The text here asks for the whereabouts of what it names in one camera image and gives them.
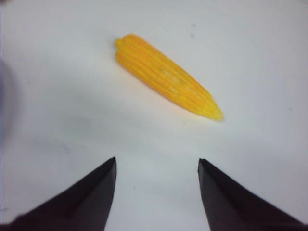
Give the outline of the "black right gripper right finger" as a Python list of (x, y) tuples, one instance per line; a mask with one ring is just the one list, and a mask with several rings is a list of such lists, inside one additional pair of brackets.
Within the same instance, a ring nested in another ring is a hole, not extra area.
[(251, 193), (206, 159), (198, 162), (201, 199), (212, 231), (306, 231), (307, 224)]

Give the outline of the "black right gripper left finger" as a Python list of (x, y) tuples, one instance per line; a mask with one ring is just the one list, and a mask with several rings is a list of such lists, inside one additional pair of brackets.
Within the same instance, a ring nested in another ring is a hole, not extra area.
[(116, 187), (116, 158), (112, 157), (70, 188), (14, 221), (2, 231), (103, 231)]

